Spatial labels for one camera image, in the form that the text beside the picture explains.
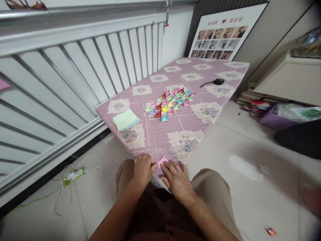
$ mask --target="white cable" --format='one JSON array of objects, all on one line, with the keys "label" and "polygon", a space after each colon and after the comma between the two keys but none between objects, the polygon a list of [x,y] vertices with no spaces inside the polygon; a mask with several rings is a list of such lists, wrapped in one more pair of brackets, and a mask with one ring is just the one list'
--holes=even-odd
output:
[{"label": "white cable", "polygon": [[[89,154],[86,155],[85,158],[78,164],[78,166],[77,166],[76,168],[74,168],[74,170],[76,170],[76,169],[80,166],[80,164],[81,164],[89,155],[91,155],[91,154],[96,154],[96,155],[98,156],[98,158],[100,158],[100,156],[99,156],[96,152],[89,153]],[[55,199],[53,200],[53,202],[52,202],[52,204],[51,204],[50,212],[49,212],[49,216],[50,216],[51,218],[53,218],[53,219],[60,219],[60,218],[62,218],[62,217],[65,215],[65,213],[68,211],[68,209],[70,208],[70,206],[71,206],[72,196],[73,196],[73,195],[72,195],[72,190],[71,190],[71,188],[70,188],[70,202],[69,202],[68,208],[66,209],[66,211],[65,211],[62,215],[60,215],[60,214],[58,213],[58,211],[57,211],[58,198],[59,198],[60,194],[64,192],[63,179],[64,179],[65,169],[66,169],[68,166],[71,166],[71,165],[73,165],[73,163],[65,166],[64,169],[63,169],[63,172],[61,173],[61,179],[60,179],[60,181],[61,181],[61,188],[62,188],[62,189],[61,189],[61,191],[57,194],[57,196],[55,197]],[[51,215],[52,208],[53,208],[53,206],[54,206],[55,200],[57,200],[57,201],[56,201],[56,206],[55,206],[55,213],[58,215],[58,217],[54,217],[54,216]]]}]

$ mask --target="table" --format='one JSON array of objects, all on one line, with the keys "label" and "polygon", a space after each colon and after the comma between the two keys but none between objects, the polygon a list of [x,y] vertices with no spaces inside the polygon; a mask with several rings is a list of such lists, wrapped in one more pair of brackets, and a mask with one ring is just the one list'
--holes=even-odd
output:
[{"label": "table", "polygon": [[[134,157],[146,153],[156,162],[165,156],[168,160],[186,163],[248,67],[249,63],[180,58],[99,105],[96,111]],[[216,78],[225,79],[223,85],[207,84],[200,88]],[[172,86],[196,91],[190,106],[180,105],[173,116],[168,116],[167,122],[144,111]],[[140,122],[122,135],[113,123],[113,117],[128,108]]]}]

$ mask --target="photo frame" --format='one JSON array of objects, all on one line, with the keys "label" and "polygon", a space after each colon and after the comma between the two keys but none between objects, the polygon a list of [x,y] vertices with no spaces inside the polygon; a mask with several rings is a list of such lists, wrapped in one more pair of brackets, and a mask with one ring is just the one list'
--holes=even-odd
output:
[{"label": "photo frame", "polygon": [[202,16],[188,57],[232,61],[268,4]]}]

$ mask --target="hand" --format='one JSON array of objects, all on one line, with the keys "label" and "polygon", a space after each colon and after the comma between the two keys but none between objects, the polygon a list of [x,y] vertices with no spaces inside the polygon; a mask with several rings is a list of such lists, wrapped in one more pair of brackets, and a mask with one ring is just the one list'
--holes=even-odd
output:
[{"label": "hand", "polygon": [[138,188],[145,190],[157,167],[158,164],[154,163],[153,158],[149,155],[142,155],[134,161],[134,177],[132,180]]},{"label": "hand", "polygon": [[161,179],[173,193],[174,197],[183,206],[189,208],[196,202],[197,195],[188,179],[186,166],[181,162],[180,165],[172,161],[164,162],[164,165],[161,164],[160,167],[166,175],[166,177],[161,177]]}]

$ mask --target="photo collage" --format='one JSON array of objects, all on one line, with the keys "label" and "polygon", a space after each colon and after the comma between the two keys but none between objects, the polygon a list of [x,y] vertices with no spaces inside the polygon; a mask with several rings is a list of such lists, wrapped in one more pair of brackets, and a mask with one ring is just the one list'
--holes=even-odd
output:
[{"label": "photo collage", "polygon": [[201,30],[192,58],[229,60],[248,26]]}]

